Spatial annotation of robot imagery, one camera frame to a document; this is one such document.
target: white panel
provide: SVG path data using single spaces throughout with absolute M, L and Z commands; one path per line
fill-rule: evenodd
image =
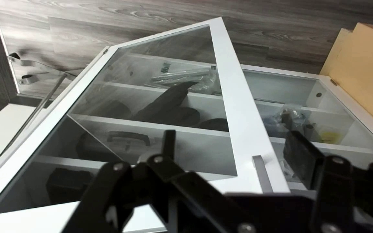
M 311 88 L 305 101 L 305 106 L 332 113 L 345 113 L 343 105 L 331 93 L 328 93 L 319 82 L 317 82 Z
M 254 100 L 304 105 L 314 80 L 284 78 L 277 74 L 244 71 L 245 80 Z
M 252 157 L 261 155 L 273 192 L 288 192 L 223 23 L 210 26 L 210 35 L 238 173 L 238 179 L 212 184 L 221 190 L 260 192 Z
M 348 128 L 345 136 L 340 141 L 341 145 L 373 148 L 373 136 L 356 120 Z

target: cabinet shelf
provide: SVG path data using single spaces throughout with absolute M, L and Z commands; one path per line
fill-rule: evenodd
M 82 96 L 81 104 L 73 109 L 73 113 L 90 114 L 91 109 L 103 104 L 103 100 L 116 100 L 134 114 L 157 98 L 164 91 L 164 88 L 102 82 L 91 85 L 91 91 Z M 226 118 L 220 96 L 188 92 L 181 106 L 196 110 L 200 122 Z
M 41 163 L 46 166 L 54 166 L 55 168 L 68 168 L 77 171 L 89 171 L 96 173 L 96 171 L 104 164 L 104 162 L 85 161 L 85 159 L 73 159 L 73 158 L 60 158 L 50 155 L 38 155 L 33 161 L 34 163 Z M 200 177 L 207 181 L 212 180 L 225 180 L 234 176 L 227 176 L 222 173 L 208 173 L 208 172 L 196 172 Z
M 345 113 L 317 78 L 266 73 L 248 66 L 243 73 L 254 100 Z
M 112 148 L 112 144 L 107 142 L 109 131 L 144 135 L 152 144 L 160 146 L 163 131 L 174 129 L 177 142 L 174 162 L 183 170 L 231 176 L 236 173 L 227 132 L 80 114 L 68 114 L 68 117 L 109 148 Z
M 323 109 L 318 109 L 318 107 L 306 107 L 306 106 L 299 106 L 299 105 L 291 105 L 291 104 L 283 104 L 283 102 L 269 102 L 269 101 L 261 101 L 261 100 L 253 100 L 253 102 L 260 106 L 260 107 L 269 107 L 269 109 L 282 109 L 284 106 L 288 107 L 296 107 L 300 111 L 309 111 L 309 113 L 321 113 L 321 114 L 334 114 L 334 115 L 339 115 L 339 117 L 349 117 L 346 113 L 334 113 L 330 110 L 323 110 Z

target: gray wood floor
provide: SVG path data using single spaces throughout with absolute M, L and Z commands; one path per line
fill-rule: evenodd
M 10 52 L 84 67 L 104 45 L 223 17 L 240 63 L 318 73 L 340 27 L 373 0 L 0 0 Z

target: glass panel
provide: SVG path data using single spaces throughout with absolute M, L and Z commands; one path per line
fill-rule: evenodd
M 289 189 L 310 189 L 297 175 L 313 167 L 284 150 L 289 131 L 323 155 L 344 157 L 359 168 L 373 162 L 373 135 L 317 79 L 251 70 L 244 75 Z
M 165 129 L 178 166 L 232 177 L 225 118 L 208 27 L 119 48 L 0 194 L 0 212 L 77 201 L 104 162 L 159 153 Z

